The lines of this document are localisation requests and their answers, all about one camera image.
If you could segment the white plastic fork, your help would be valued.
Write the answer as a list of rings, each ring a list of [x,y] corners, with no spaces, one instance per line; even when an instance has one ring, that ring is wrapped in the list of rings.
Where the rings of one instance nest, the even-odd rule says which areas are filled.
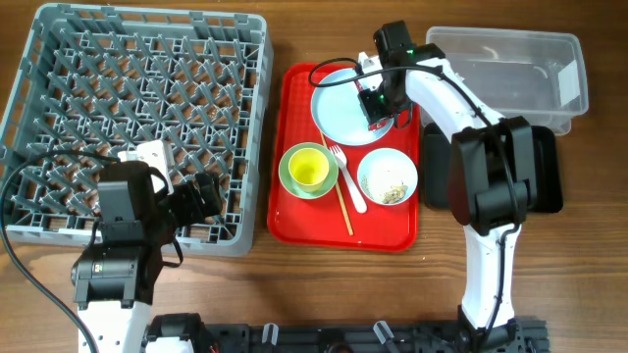
[[[347,168],[347,158],[344,154],[344,152],[340,149],[340,147],[338,145],[333,145],[330,147],[331,152],[333,153],[333,155],[335,156],[337,163],[340,167],[340,170],[342,172],[342,175],[344,177],[347,189],[349,191],[352,203],[354,205],[355,210],[359,213],[359,214],[364,214],[367,211],[367,205],[366,202],[364,200],[364,198],[362,197],[356,183],[354,182],[353,178],[351,177],[348,168]]]

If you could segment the red plastic tray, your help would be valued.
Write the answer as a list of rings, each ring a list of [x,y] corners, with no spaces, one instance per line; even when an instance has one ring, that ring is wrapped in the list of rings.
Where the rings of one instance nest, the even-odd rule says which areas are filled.
[[[396,206],[369,201],[367,212],[359,214],[340,177],[340,190],[354,231],[349,236],[335,190],[305,200],[282,186],[279,164],[290,147],[303,142],[322,143],[310,110],[314,87],[308,83],[308,75],[313,67],[312,63],[299,63],[284,75],[267,215],[270,232],[280,241],[292,244],[384,252],[406,250],[418,234],[417,192]]]

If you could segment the light blue plate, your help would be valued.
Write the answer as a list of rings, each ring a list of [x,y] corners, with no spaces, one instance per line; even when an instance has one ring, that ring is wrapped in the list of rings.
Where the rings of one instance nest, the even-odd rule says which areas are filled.
[[[354,82],[315,88],[311,98],[311,114],[315,125],[326,137],[348,146],[373,143],[393,127],[393,122],[387,121],[383,127],[369,128]]]

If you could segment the light blue bowl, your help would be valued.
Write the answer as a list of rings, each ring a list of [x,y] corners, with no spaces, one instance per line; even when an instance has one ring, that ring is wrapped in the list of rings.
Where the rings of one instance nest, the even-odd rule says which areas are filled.
[[[362,179],[370,174],[389,174],[400,177],[408,186],[405,197],[396,204],[376,203],[362,186]],[[393,148],[379,148],[369,152],[358,166],[357,177],[364,195],[370,201],[384,206],[396,206],[408,201],[418,186],[418,172],[415,164],[405,153]]]

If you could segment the green bowl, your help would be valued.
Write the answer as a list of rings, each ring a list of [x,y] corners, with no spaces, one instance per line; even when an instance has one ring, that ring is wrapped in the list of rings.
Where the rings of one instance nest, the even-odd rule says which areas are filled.
[[[330,170],[329,170],[329,174],[327,178],[323,182],[322,186],[314,192],[305,192],[301,190],[297,186],[296,182],[291,179],[288,172],[289,158],[296,150],[303,147],[321,148],[322,151],[326,154],[328,161],[330,163]],[[284,189],[291,195],[300,199],[305,199],[305,200],[317,199],[327,194],[335,186],[335,182],[337,181],[338,175],[339,175],[339,167],[333,154],[324,146],[318,143],[313,143],[313,142],[303,142],[303,143],[299,143],[290,147],[290,149],[282,157],[279,164],[279,178]]]

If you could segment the yellow cup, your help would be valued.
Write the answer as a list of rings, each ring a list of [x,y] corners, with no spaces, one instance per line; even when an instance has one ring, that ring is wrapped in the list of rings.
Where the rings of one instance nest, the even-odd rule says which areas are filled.
[[[288,160],[288,172],[297,186],[305,192],[318,190],[330,170],[326,154],[319,147],[303,147]]]

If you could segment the red snack wrapper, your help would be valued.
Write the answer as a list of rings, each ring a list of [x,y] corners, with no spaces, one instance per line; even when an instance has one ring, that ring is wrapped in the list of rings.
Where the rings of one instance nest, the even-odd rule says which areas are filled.
[[[382,128],[389,118],[385,96],[377,90],[363,88],[359,82],[355,86],[358,90],[358,99],[365,114],[368,129]]]

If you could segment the black plastic tray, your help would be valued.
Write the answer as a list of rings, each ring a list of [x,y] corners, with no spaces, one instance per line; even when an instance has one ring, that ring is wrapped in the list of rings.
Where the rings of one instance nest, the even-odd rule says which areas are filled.
[[[532,126],[537,203],[529,209],[534,213],[558,213],[563,207],[558,153],[553,132],[544,126]],[[427,207],[448,210],[446,182],[448,177],[450,144],[435,123],[423,130],[422,200]]]

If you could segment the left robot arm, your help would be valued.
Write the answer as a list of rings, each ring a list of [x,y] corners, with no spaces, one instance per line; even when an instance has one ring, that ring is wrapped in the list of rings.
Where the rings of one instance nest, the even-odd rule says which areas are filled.
[[[154,285],[168,266],[162,248],[175,232],[218,216],[219,177],[202,172],[174,187],[153,187],[162,174],[140,161],[105,167],[97,184],[98,243],[74,263],[71,280],[87,332],[82,350],[98,352],[215,352],[218,342],[197,314],[152,317]]]

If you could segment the food scraps pile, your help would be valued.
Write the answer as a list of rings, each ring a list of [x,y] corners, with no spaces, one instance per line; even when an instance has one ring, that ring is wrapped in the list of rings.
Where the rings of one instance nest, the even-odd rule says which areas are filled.
[[[362,179],[362,186],[369,197],[379,204],[396,204],[407,193],[408,186],[397,176],[370,174]]]

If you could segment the grey plastic dishwasher rack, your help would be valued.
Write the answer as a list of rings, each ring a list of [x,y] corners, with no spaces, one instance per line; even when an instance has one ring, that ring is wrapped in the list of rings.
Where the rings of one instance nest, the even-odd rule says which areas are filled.
[[[186,254],[253,242],[273,47],[255,14],[51,3],[33,19],[1,120],[9,237],[83,246],[105,156],[159,140],[166,176],[216,173],[222,211],[180,229]]]

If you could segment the clear plastic bin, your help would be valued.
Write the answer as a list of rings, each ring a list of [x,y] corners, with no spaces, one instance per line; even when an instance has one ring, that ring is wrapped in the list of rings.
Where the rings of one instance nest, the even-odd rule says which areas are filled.
[[[522,116],[564,135],[589,110],[583,51],[571,33],[433,26],[426,41],[440,47],[465,84],[506,117]]]

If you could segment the wooden chopstick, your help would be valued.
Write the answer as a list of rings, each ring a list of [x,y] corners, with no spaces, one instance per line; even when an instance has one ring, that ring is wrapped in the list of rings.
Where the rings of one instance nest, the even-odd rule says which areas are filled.
[[[319,134],[320,134],[323,146],[326,149],[329,150],[328,144],[327,144],[327,141],[326,141],[326,137],[325,137],[324,133],[319,130]],[[347,228],[348,235],[349,236],[354,236],[354,231],[353,231],[353,228],[352,228],[352,224],[350,222],[350,218],[349,218],[349,215],[348,215],[345,203],[344,203],[344,199],[343,199],[341,190],[340,190],[340,186],[339,186],[339,183],[338,183],[338,178],[337,178],[337,181],[335,182],[335,190],[336,190],[337,197],[339,199],[339,204],[340,204],[340,208],[341,208],[341,211],[342,211],[343,219],[344,219],[344,222],[345,222],[345,225],[346,225],[346,228]]]

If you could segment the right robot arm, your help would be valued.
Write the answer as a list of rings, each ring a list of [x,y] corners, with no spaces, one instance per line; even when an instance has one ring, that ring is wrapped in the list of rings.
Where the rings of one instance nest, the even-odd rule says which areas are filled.
[[[412,105],[427,111],[449,144],[446,198],[466,240],[463,335],[476,346],[513,339],[510,302],[514,245],[538,199],[533,132],[521,117],[487,106],[435,44],[413,43],[406,23],[388,23],[373,39],[374,68],[359,60],[359,101],[369,126]]]

